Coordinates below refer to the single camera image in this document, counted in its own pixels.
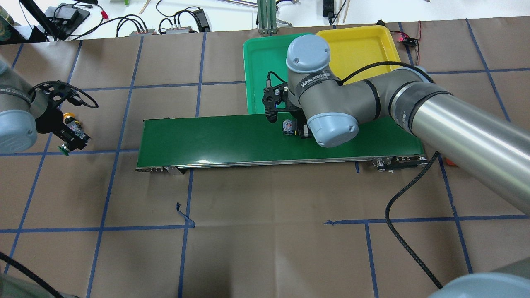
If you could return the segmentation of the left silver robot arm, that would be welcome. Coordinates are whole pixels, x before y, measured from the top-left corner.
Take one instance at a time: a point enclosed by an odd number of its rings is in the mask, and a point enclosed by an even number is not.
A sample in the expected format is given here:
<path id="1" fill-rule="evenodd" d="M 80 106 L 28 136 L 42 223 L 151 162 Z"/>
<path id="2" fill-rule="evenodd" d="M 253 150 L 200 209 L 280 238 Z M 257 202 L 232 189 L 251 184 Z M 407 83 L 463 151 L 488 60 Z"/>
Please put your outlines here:
<path id="1" fill-rule="evenodd" d="M 31 148 L 38 134 L 51 133 L 63 141 L 59 151 L 69 155 L 84 149 L 90 137 L 71 113 L 60 105 L 97 109 L 98 103 L 85 91 L 63 81 L 45 81 L 31 86 L 8 64 L 0 67 L 0 151 L 14 154 Z"/>

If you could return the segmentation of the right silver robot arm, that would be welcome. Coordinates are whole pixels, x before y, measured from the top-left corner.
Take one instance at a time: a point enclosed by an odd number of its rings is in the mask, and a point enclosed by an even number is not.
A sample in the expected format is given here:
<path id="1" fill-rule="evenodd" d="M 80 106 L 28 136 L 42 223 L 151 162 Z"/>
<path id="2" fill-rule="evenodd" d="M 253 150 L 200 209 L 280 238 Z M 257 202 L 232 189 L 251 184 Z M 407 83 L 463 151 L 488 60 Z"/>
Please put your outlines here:
<path id="1" fill-rule="evenodd" d="M 360 124 L 388 116 L 405 132 L 435 147 L 424 169 L 388 202 L 384 215 L 388 228 L 438 288 L 433 298 L 528 298 L 528 258 L 442 285 L 396 230 L 390 209 L 443 154 L 528 215 L 529 132 L 460 100 L 436 85 L 422 68 L 376 62 L 339 79 L 330 69 L 330 58 L 330 46 L 320 36 L 295 38 L 287 50 L 288 78 L 277 86 L 266 79 L 267 120 L 274 123 L 284 103 L 285 111 L 305 115 L 318 145 L 331 148 L 356 137 Z"/>

